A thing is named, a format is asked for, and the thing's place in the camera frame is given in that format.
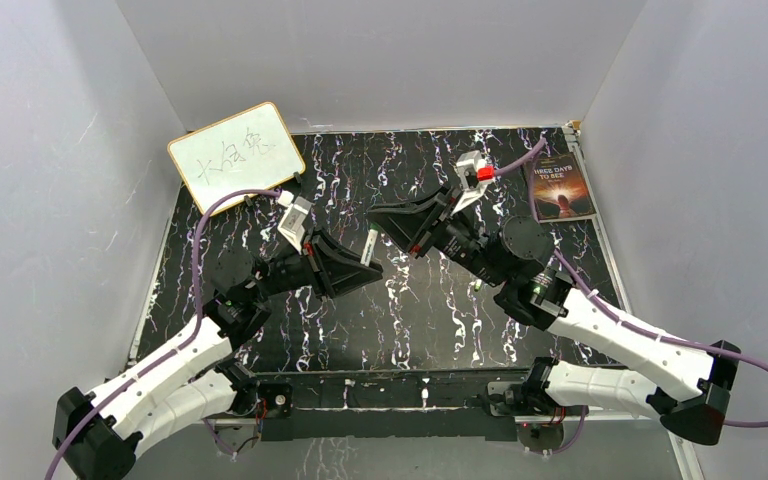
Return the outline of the white pen red tip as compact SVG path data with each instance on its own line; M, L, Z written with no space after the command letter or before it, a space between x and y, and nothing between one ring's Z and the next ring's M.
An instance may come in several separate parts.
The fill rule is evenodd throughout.
M378 240L379 233L377 235L370 234L368 231L367 238L362 251L361 263L364 266L370 266L374 256L375 245Z

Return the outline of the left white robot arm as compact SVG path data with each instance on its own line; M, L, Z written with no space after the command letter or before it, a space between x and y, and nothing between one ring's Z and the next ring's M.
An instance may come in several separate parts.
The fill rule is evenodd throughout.
M382 265L315 229L263 259L226 247L207 261L204 306L165 344L87 393L57 402L53 446L79 479L121 479L159 441L210 415L246 416L259 400L232 354L271 314L269 299L309 287L337 298L383 277Z

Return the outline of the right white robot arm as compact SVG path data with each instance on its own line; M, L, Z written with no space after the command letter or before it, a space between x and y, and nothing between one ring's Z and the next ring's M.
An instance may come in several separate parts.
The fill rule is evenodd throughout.
M457 209L456 196L442 188L420 201L373 206L367 216L404 253L421 257L437 250L496 287L495 303L511 319L594 347L615 361L612 368L599 368L538 358L522 384L489 388L495 415L598 407L655 419L697 444L719 441L735 362L714 350L683 346L587 295L569 274L552 267L553 241L532 218L513 216L495 232L482 233Z

